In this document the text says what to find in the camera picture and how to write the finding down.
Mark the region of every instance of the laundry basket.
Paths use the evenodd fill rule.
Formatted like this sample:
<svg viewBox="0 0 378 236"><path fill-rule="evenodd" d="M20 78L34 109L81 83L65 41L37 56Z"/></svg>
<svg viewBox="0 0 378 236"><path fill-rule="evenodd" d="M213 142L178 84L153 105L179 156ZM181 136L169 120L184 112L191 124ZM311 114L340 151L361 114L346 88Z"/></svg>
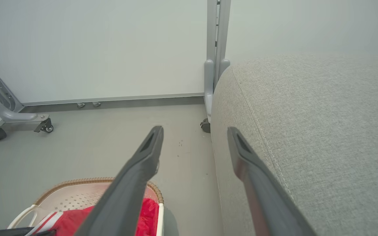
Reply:
<svg viewBox="0 0 378 236"><path fill-rule="evenodd" d="M86 178L62 182L45 192L33 205L19 214L8 229L15 228L31 212L34 212L34 216L29 227L36 226L46 215L54 211L85 209L96 205L113 180L114 178ZM150 198L159 205L156 235L164 235L164 201L160 190L155 184L148 182L144 198Z"/></svg>

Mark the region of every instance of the white basket handle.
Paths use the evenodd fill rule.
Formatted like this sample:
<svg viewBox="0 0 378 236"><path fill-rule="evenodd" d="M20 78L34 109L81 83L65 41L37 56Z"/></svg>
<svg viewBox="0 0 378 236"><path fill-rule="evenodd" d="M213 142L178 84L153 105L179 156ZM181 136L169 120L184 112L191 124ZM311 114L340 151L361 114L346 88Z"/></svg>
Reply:
<svg viewBox="0 0 378 236"><path fill-rule="evenodd" d="M39 206L33 204L31 207L25 209L22 213L17 215L17 217L11 222L11 224L7 227L7 229L15 228L24 219L24 217L26 217L29 213L34 212L33 219L30 221L30 224L29 224L29 227L31 227L34 221L36 220L36 217L37 217L36 208L38 207Z"/></svg>

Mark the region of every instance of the gray floor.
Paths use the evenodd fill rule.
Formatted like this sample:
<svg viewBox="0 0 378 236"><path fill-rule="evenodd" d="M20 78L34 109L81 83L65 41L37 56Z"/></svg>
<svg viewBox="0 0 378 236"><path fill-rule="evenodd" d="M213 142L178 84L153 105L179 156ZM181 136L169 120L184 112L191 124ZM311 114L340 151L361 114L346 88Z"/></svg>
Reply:
<svg viewBox="0 0 378 236"><path fill-rule="evenodd" d="M26 108L51 115L54 131L5 127L0 142L0 229L53 185L116 176L154 125L164 127L152 179L165 198L165 235L223 235L211 137L200 129L203 99L181 98Z"/></svg>

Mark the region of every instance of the gray upholstery fabric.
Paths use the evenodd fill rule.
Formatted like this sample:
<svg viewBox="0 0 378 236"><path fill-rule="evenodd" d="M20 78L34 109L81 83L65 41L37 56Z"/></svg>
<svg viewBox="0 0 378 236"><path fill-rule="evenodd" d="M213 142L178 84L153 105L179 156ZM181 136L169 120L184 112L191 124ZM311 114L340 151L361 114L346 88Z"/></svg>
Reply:
<svg viewBox="0 0 378 236"><path fill-rule="evenodd" d="M211 134L227 236L254 235L226 130L237 127L319 235L378 235L378 56L298 55L229 67Z"/></svg>

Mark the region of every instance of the brown woven basket rim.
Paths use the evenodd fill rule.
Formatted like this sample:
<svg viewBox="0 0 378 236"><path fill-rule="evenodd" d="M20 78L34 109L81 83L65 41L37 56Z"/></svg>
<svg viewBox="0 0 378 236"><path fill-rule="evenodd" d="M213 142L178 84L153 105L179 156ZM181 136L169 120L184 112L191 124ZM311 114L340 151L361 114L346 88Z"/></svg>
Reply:
<svg viewBox="0 0 378 236"><path fill-rule="evenodd" d="M80 178L80 179L74 179L74 180L69 180L69 181L64 181L61 182L57 185L55 185L53 188L50 190L46 191L44 194L42 194L41 197L34 203L34 205L40 205L43 200L45 200L49 195L54 193L55 191L65 188L68 186L73 186L73 185L80 185L80 184L102 184L102 183L111 183L115 178L114 177L102 177L102 178ZM158 187L153 184L152 182L147 183L147 186L150 187L157 195L158 202L159 203L164 203L164 199L162 197L162 194Z"/></svg>

